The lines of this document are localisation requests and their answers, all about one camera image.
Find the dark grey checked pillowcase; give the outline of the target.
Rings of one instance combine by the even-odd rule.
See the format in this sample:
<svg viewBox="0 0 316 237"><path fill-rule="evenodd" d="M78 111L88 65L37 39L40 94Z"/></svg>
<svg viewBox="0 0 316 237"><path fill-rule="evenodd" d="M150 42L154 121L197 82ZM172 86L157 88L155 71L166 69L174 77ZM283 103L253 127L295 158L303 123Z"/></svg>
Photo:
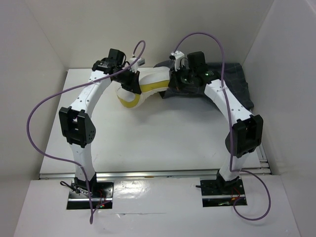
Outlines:
<svg viewBox="0 0 316 237"><path fill-rule="evenodd" d="M224 80L232 94L248 110L253 110L254 104L250 99L248 83L246 82L244 71L240 63L225 63ZM165 99L172 96L190 96L201 95L185 89L168 88L166 92L160 92L160 96Z"/></svg>

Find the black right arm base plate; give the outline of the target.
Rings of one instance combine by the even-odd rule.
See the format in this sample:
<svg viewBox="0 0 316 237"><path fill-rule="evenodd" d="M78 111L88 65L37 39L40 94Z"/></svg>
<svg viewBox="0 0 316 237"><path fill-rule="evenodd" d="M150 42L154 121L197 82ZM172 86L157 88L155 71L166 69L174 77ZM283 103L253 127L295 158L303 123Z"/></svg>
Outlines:
<svg viewBox="0 0 316 237"><path fill-rule="evenodd" d="M219 188L216 180L200 180L196 188L201 192L203 207L233 206L236 200L236 206L247 205L243 182L240 178L234 184L223 188Z"/></svg>

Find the white pillow with yellow edge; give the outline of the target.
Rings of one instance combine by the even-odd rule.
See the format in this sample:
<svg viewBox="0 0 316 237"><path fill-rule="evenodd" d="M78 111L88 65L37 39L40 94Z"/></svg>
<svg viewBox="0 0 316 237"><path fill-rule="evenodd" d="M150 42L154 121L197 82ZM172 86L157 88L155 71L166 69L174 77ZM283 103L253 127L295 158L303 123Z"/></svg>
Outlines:
<svg viewBox="0 0 316 237"><path fill-rule="evenodd" d="M155 67L140 72L140 94L127 91L117 86L116 95L126 108L139 107L148 97L158 92L165 92L170 82L170 69L168 67Z"/></svg>

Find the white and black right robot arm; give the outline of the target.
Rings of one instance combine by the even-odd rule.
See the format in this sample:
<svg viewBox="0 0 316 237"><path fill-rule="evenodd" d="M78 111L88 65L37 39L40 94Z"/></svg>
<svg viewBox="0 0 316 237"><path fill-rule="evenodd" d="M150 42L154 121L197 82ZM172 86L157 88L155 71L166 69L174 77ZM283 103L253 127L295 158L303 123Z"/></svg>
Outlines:
<svg viewBox="0 0 316 237"><path fill-rule="evenodd" d="M228 194L236 187L244 163L261 144L263 119L260 115L253 115L233 95L221 73L207 65L203 52L185 55L175 51L169 58L174 63L170 69L169 88L181 93L206 96L229 123L230 131L225 146L230 157L217 171L212 184L199 185L202 190L214 194Z"/></svg>

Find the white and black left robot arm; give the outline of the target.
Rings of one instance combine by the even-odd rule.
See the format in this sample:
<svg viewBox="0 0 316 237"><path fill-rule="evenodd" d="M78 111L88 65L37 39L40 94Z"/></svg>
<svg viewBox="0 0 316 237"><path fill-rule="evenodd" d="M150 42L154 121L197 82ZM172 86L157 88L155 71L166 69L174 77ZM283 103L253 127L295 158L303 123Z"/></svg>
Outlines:
<svg viewBox="0 0 316 237"><path fill-rule="evenodd" d="M101 95L112 81L131 86L132 91L140 92L138 67L144 65L143 58L129 60L117 49L110 49L106 58L92 66L89 85L85 86L77 99L67 108L59 110L62 135L73 152L74 161L79 165L75 171L75 186L86 197L97 193L96 171L92 164L91 143L96 135L96 127L91 117Z"/></svg>

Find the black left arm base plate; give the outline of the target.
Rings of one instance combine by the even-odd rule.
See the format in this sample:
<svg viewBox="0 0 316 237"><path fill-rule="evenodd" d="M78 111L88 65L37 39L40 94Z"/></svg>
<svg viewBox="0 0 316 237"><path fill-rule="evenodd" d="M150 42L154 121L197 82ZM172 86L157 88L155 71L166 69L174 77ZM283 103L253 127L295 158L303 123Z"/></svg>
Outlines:
<svg viewBox="0 0 316 237"><path fill-rule="evenodd" d="M70 185L65 181L61 181L60 185L70 189L67 210L83 210L90 208L87 190L76 187L74 181L72 181ZM91 194L93 209L98 205L99 209L112 209L113 189L114 182L97 182L95 190Z"/></svg>

